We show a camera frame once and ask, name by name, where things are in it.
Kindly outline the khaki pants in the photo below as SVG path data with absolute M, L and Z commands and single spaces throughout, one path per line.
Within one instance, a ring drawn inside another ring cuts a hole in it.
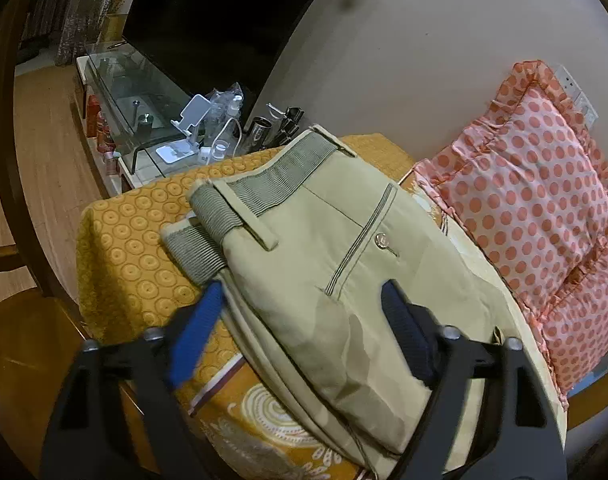
M 194 284 L 223 284 L 224 321 L 255 373 L 319 441 L 387 477 L 430 392 L 380 304 L 394 280 L 473 340 L 518 337 L 547 365 L 507 285 L 458 226 L 320 127 L 267 164 L 199 179 L 189 219 L 162 229 Z

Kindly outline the dark wooden chair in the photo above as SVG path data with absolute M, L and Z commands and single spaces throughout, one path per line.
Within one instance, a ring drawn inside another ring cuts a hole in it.
M 62 380 L 87 333 L 78 307 L 42 250 L 16 157 L 16 54 L 30 0 L 0 11 L 0 203 L 13 238 L 0 273 L 25 268 L 34 287 L 0 302 L 0 478 L 35 479 Z

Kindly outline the rear pink polka dot pillow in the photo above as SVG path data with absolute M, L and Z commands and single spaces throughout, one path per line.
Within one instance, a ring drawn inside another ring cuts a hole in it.
M 608 353 L 608 236 L 600 237 L 546 303 L 536 324 L 560 402 Z

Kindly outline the pink polka dot pillow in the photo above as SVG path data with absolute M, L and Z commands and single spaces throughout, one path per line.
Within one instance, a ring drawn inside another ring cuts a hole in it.
M 608 353 L 608 236 L 600 237 L 546 303 L 536 324 L 560 402 Z
M 608 318 L 608 166 L 544 62 L 514 64 L 487 112 L 415 175 L 530 315 Z

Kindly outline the front pink polka dot pillow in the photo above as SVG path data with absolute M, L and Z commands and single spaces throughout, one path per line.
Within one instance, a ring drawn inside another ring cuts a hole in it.
M 487 112 L 415 175 L 530 315 L 608 318 L 608 166 L 544 62 L 514 64 Z

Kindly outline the white phone stand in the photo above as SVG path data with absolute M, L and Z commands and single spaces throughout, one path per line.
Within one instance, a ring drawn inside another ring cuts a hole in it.
M 155 150 L 162 161 L 167 165 L 179 162 L 196 154 L 196 141 L 191 140 L 193 130 L 202 122 L 202 119 L 212 108 L 212 102 L 202 94 L 196 94 L 185 105 L 179 114 L 179 119 L 172 119 L 170 123 L 182 134 L 182 138 L 162 145 Z

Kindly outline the red bottle on shelf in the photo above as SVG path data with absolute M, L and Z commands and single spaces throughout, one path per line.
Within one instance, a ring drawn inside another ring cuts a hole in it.
M 86 104 L 86 136 L 96 142 L 96 152 L 108 176 L 118 175 L 118 159 L 112 131 L 96 96 L 88 96 Z

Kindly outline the glass top TV stand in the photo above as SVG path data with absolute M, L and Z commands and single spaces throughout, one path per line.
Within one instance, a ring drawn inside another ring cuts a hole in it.
M 76 68 L 86 93 L 86 103 L 78 109 L 84 116 L 84 133 L 87 99 L 96 96 L 120 154 L 118 175 L 108 176 L 95 140 L 86 139 L 87 154 L 109 196 L 204 164 L 197 146 L 196 154 L 170 165 L 155 153 L 162 145 L 182 138 L 170 121 L 179 119 L 189 96 L 143 54 L 124 41 L 88 44 L 85 53 L 76 59 Z

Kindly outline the clear plastic bag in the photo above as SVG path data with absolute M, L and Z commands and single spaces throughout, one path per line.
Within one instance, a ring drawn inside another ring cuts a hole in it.
M 207 138 L 214 138 L 229 118 L 240 116 L 243 98 L 243 91 L 238 82 L 235 82 L 225 91 L 214 90 L 212 92 L 210 97 L 212 107 L 203 121 L 204 133 Z

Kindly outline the shiny metal cup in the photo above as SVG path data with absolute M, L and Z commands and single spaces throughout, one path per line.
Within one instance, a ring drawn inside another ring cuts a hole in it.
M 269 119 L 262 116 L 254 117 L 246 132 L 246 152 L 259 151 L 271 131 L 272 122 Z

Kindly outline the black flat screen television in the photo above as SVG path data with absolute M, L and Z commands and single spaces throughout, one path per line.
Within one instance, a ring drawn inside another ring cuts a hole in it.
M 188 96 L 238 84 L 248 118 L 314 0 L 133 0 L 124 39 Z

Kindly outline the window with orange frame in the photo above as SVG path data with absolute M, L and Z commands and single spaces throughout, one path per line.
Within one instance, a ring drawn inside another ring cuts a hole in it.
M 608 408 L 608 355 L 569 393 L 568 428 L 574 429 Z

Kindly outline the white wall socket plate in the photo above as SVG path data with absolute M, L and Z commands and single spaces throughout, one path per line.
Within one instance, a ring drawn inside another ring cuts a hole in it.
M 564 92 L 571 98 L 574 106 L 583 114 L 584 123 L 588 130 L 592 130 L 592 126 L 599 118 L 595 107 L 589 101 L 585 92 L 581 89 L 569 71 L 561 64 L 558 64 L 554 69 L 554 76 L 557 77 Z

